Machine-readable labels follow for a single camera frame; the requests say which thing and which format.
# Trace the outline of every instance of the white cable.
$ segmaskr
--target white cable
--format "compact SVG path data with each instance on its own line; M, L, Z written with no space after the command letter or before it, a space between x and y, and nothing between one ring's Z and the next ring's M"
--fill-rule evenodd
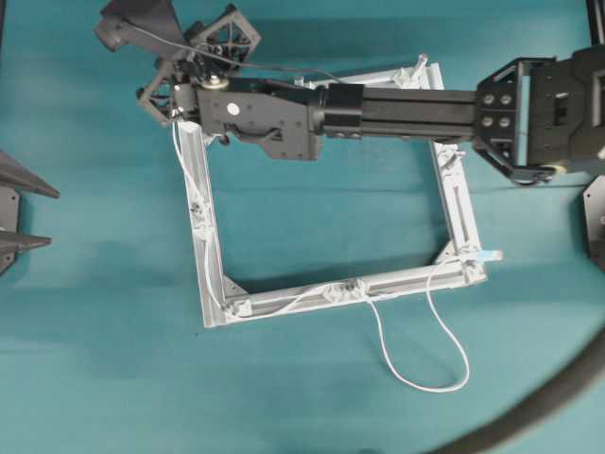
M368 305L370 305L370 308L372 309L372 312L376 319L376 324L378 325L378 336L380 337L380 346L382 347L383 357L385 358L385 362L389 366L390 371L393 373L393 375L395 375L395 377L399 381L405 383L407 386L410 386L419 391L423 391L425 393L452 393L454 391L461 390L462 388L464 388L466 386L466 384L469 382L469 378L471 377L471 367L469 364L469 359L466 354L466 351L464 350L464 347L462 346L462 344L460 343L458 338L454 335L452 330L441 319L439 313L437 312L437 309L435 308L435 304L433 303L433 297L431 296L431 289L432 289L431 282L433 280L433 277L439 272L439 270L443 266L445 266L448 263L452 263L452 262L456 262L456 261L459 261L458 257L445 260L445 261L441 262L437 267L435 267L429 274L428 279L426 279L426 287L425 287L426 299L428 301L428 305L431 308L431 311L433 312L433 315L437 319L437 322L441 326L441 329L445 332L445 334L447 334L447 336L452 340L452 342L458 349L460 356L462 357L462 361L464 362L464 378L460 382L458 382L454 385L441 387L441 388L434 388L434 387L419 385L418 383L414 383L413 381L411 381L411 380L405 378L403 375L401 375L399 373L399 371L397 371L397 369L395 368L395 366L393 365L393 363L390 359L389 349L388 349L387 343L385 341L385 333L383 330L382 321L380 319L380 314L378 313L378 309L374 305L374 300L370 296L368 296L366 298L366 303L368 303Z

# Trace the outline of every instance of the teal floor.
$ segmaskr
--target teal floor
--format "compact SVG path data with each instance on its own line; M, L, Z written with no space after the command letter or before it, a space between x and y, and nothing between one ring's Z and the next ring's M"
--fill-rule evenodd
M54 244L0 279L1 454L418 453L511 405L603 323L579 199L590 179L519 189L469 153L483 243L506 261L436 296L471 359L462 392L401 386L363 305L203 329L182 174L168 132L135 102L153 58L97 42L104 3L9 0L0 146L62 197L24 197L22 230ZM174 3L184 26L224 6ZM453 89L589 43L580 0L238 6L264 38L256 61L344 75L426 52ZM426 264L446 238L423 143L327 141L315 164L216 145L210 164L225 270L250 291ZM380 310L410 377L460 376L422 296ZM601 453L604 404L601 385L498 452Z

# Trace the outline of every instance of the screw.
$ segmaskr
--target screw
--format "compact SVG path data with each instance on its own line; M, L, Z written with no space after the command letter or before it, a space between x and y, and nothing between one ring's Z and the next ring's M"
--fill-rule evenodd
M234 102L227 104L227 112L231 115L239 115L239 106Z

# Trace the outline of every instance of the aluminum frame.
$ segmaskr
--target aluminum frame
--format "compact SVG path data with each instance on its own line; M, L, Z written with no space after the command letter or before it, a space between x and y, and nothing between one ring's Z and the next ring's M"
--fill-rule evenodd
M421 55L418 64L413 68L352 76L344 78L344 80L349 83L364 83L378 87L444 89L439 65L432 63L427 66L426 56L424 55ZM305 83L298 79L296 83L313 88L327 83L327 81ZM191 177L198 186L199 193L205 199L207 207L205 212L206 221L211 224L214 231L210 240L196 234L196 226L199 225L199 214L196 214L196 210L192 208L198 206L198 193L192 182L185 179L188 207L192 230L194 231L193 242L198 268L203 324L207 328L363 302L365 301L364 298L353 295L335 302L334 299L326 298L319 291L325 285L331 283L346 284L353 279L362 279L367 286L367 291L371 293L396 293L396 297L399 297L423 292L429 275L448 256L453 257L461 253L481 250L473 206L462 166L464 152L457 145L430 142L435 174L450 234L450 240L433 265L358 276L357 278L352 277L342 281L248 294L224 274L222 267L220 241L216 228L215 204L207 159L207 148L212 142L212 138L205 136L200 125L196 123L179 122L177 128L184 165L188 168ZM206 247L209 248L208 255L206 255ZM431 288L468 287L486 279L485 268L478 262L451 262L440 266L433 276ZM299 300L297 304L275 313L296 299Z

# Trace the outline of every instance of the black bracket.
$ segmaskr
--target black bracket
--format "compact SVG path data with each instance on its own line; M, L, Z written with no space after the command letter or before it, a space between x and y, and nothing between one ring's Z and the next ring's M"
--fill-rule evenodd
M584 212L590 258L605 271L605 176L584 191Z
M46 246L51 241L42 236L17 233L21 200L17 189L59 197L59 191L0 150L0 274L14 263L17 253Z
M549 167L528 166L519 147L523 76L528 76L533 68L555 61L516 59L477 86L474 147L507 178L518 183L547 182L555 174Z

